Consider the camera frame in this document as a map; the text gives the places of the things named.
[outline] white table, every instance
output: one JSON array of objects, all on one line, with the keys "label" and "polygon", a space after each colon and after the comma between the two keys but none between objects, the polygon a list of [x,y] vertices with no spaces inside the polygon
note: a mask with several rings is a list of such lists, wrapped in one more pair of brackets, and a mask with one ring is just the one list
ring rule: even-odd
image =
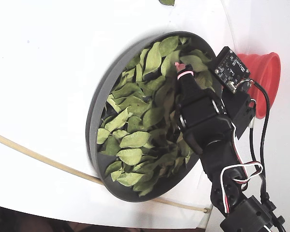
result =
[{"label": "white table", "polygon": [[[220,0],[0,1],[0,134],[97,176],[85,123],[96,86],[116,57],[145,36],[186,30],[216,54],[233,48]],[[200,163],[162,198],[210,207]],[[153,201],[128,203],[105,187],[0,144],[0,206],[90,224],[205,228],[209,215]]]}]

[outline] red and white wire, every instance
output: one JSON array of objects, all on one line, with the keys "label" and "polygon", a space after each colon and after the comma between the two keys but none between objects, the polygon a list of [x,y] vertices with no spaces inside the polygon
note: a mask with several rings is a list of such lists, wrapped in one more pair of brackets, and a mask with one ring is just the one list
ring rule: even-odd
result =
[{"label": "red and white wire", "polygon": [[224,185],[223,185],[223,174],[226,170],[230,169],[230,168],[237,168],[237,167],[250,167],[250,166],[255,166],[255,165],[258,165],[260,167],[260,170],[258,171],[258,173],[254,173],[253,175],[251,175],[250,177],[248,177],[247,179],[245,180],[237,180],[237,181],[248,181],[250,180],[251,178],[255,177],[255,176],[258,176],[262,173],[263,171],[263,166],[260,162],[257,162],[257,161],[254,161],[254,162],[248,162],[248,163],[244,163],[244,164],[234,164],[234,165],[230,165],[230,166],[227,166],[227,167],[224,167],[221,171],[221,174],[220,174],[220,185],[221,185],[221,192],[222,192],[222,201],[223,201],[223,206],[224,206],[224,212],[226,214],[229,213],[230,209],[229,209],[229,203],[228,203],[228,197],[226,195],[226,191],[224,189]]}]

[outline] small pink object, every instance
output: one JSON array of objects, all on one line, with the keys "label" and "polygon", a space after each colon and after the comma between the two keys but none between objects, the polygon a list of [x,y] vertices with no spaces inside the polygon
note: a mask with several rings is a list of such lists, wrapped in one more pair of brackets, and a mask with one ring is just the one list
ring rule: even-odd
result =
[{"label": "small pink object", "polygon": [[178,62],[175,62],[174,65],[176,66],[176,71],[177,72],[180,72],[180,71],[182,71],[182,70],[184,70],[186,68],[185,64],[180,64]]},{"label": "small pink object", "polygon": [[179,75],[177,76],[177,79],[179,80],[183,75],[186,75],[186,74],[188,74],[188,73],[190,73],[191,75],[193,75],[193,71],[185,71],[185,72],[179,74]]}]

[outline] black electronic component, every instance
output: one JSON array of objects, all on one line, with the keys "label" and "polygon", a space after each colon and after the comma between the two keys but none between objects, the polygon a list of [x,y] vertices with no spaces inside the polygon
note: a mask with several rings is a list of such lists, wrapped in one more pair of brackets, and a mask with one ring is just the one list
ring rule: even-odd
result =
[{"label": "black electronic component", "polygon": [[[209,64],[209,70],[232,93],[236,93],[240,81],[248,79],[250,75],[245,64],[229,47],[224,47],[221,50],[217,58]],[[243,91],[247,91],[249,83],[241,88]]]},{"label": "black electronic component", "polygon": [[239,204],[235,210],[236,214],[230,214],[220,224],[223,231],[258,232],[271,222],[271,216],[254,196]]}]

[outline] pile of leaves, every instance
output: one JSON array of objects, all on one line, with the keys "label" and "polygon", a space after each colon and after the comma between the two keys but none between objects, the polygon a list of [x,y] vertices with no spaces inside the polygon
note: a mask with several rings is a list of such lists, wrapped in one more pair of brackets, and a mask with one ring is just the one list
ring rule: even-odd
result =
[{"label": "pile of leaves", "polygon": [[212,88],[206,63],[191,38],[172,36],[143,49],[123,70],[112,88],[98,129],[99,152],[114,156],[105,175],[139,196],[161,177],[176,174],[193,153],[174,119],[180,100],[175,62],[191,64],[201,88]]}]

